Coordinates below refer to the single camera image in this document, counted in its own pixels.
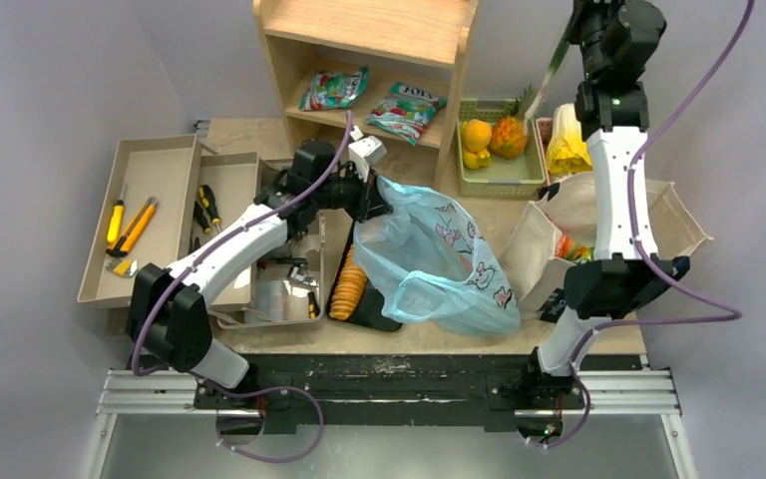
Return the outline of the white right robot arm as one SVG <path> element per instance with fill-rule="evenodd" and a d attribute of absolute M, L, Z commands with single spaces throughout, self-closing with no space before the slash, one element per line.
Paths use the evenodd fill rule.
<path fill-rule="evenodd" d="M 570 392 L 599 326 L 622 321 L 681 279 L 685 256 L 661 259 L 647 214 L 644 154 L 649 115 L 639 80 L 666 29 L 648 1 L 576 1 L 563 40 L 580 50 L 574 100 L 593 168 L 597 211 L 591 261 L 564 279 L 566 307 L 530 355 L 520 391 L 535 406 Z"/>

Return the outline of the orange fruit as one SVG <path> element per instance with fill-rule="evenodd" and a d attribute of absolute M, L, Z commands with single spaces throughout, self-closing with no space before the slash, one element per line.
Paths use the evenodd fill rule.
<path fill-rule="evenodd" d="M 472 119 L 462 123 L 460 136 L 468 152 L 480 154 L 486 151 L 491 143 L 493 127 L 488 122 Z"/>

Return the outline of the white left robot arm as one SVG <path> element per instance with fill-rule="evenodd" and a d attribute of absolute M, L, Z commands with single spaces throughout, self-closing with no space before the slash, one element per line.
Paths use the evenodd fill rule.
<path fill-rule="evenodd" d="M 305 233 L 320 211 L 342 210 L 357 222 L 390 214 L 372 168 L 385 154 L 375 137 L 345 140 L 339 147 L 307 140 L 222 233 L 168 266 L 141 267 L 128 314 L 132 371 L 146 375 L 140 354 L 147 351 L 162 368 L 218 384 L 231 407 L 251 404 L 257 381 L 248 374 L 249 363 L 214 339 L 208 308 L 242 272 Z"/>

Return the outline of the pineapple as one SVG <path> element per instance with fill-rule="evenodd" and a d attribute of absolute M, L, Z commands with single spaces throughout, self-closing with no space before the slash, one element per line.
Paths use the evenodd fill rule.
<path fill-rule="evenodd" d="M 524 152 L 529 139 L 525 112 L 535 94 L 534 88 L 528 86 L 515 99 L 510 111 L 495 123 L 488 146 L 492 154 L 511 160 Z"/>

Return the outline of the yellow white napa cabbage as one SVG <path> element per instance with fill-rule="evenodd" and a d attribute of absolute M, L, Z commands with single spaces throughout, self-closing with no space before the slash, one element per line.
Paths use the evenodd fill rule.
<path fill-rule="evenodd" d="M 581 136 L 581 123 L 576 118 L 573 103 L 562 104 L 555 109 L 546 160 L 549 173 L 555 176 L 592 170 L 586 143 Z"/>

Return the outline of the light blue plastic grocery bag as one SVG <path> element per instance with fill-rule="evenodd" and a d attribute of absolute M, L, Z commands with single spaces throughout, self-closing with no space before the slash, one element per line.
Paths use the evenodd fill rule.
<path fill-rule="evenodd" d="M 392 211 L 355 225 L 353 259 L 382 294 L 383 315 L 462 335 L 517 331 L 513 289 L 469 212 L 431 188 L 385 178 L 377 187 Z"/>

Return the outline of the green scallion bunch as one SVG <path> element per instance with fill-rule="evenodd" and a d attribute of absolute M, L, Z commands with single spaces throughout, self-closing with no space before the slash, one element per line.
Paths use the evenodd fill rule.
<path fill-rule="evenodd" d="M 568 49 L 571 45 L 571 29 L 572 19 L 569 19 L 554 49 L 541 84 L 537 89 L 529 86 L 525 91 L 523 102 L 523 106 L 525 107 L 523 112 L 523 120 L 525 124 L 532 120 L 536 116 L 536 113 L 539 111 L 539 109 L 542 107 L 551 82 L 564 62 Z"/>

